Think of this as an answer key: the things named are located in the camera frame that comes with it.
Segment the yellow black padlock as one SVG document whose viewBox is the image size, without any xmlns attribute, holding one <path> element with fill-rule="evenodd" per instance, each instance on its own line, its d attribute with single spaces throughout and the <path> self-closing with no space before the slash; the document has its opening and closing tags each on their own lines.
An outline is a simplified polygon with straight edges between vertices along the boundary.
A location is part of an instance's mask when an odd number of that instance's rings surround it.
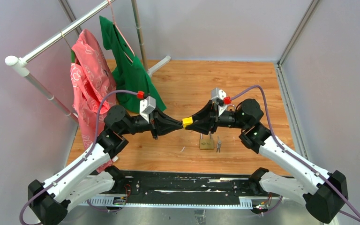
<svg viewBox="0 0 360 225">
<path fill-rule="evenodd" d="M 182 125 L 185 129 L 187 126 L 192 125 L 194 123 L 194 120 L 192 117 L 187 117 L 182 119 Z"/>
</svg>

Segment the brass padlock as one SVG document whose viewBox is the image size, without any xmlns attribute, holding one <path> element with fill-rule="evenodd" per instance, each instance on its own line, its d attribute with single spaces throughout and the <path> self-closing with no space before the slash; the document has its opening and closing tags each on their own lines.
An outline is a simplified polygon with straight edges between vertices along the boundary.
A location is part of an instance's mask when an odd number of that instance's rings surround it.
<svg viewBox="0 0 360 225">
<path fill-rule="evenodd" d="M 215 148 L 214 139 L 211 132 L 209 132 L 206 137 L 202 133 L 200 133 L 199 149 L 213 150 L 214 148 Z"/>
</svg>

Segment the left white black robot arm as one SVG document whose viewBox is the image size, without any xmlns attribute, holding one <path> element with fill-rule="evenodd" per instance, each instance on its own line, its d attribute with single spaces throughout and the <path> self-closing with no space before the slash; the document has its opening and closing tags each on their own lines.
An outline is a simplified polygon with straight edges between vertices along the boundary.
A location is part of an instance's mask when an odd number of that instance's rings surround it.
<svg viewBox="0 0 360 225">
<path fill-rule="evenodd" d="M 115 166 L 105 168 L 90 181 L 85 178 L 128 144 L 124 134 L 150 131 L 153 138 L 182 129 L 182 123 L 154 109 L 144 118 L 130 116 L 121 105 L 112 106 L 104 118 L 104 129 L 76 161 L 44 182 L 28 186 L 29 207 L 43 225 L 59 224 L 76 205 L 101 192 L 121 193 L 127 186 L 125 175 Z"/>
</svg>

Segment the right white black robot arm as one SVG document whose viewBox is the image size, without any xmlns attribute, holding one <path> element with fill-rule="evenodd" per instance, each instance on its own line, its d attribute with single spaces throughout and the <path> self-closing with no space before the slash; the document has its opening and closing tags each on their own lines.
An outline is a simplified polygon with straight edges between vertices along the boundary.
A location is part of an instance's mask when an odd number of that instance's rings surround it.
<svg viewBox="0 0 360 225">
<path fill-rule="evenodd" d="M 224 110 L 212 100 L 191 117 L 182 120 L 187 130 L 207 135 L 218 127 L 239 128 L 239 139 L 248 149 L 275 162 L 292 175 L 278 176 L 268 169 L 257 169 L 249 182 L 250 192 L 279 194 L 306 207 L 322 223 L 329 224 L 348 198 L 346 177 L 336 170 L 329 172 L 290 149 L 261 122 L 264 113 L 255 99 L 241 102 L 235 111 Z"/>
</svg>

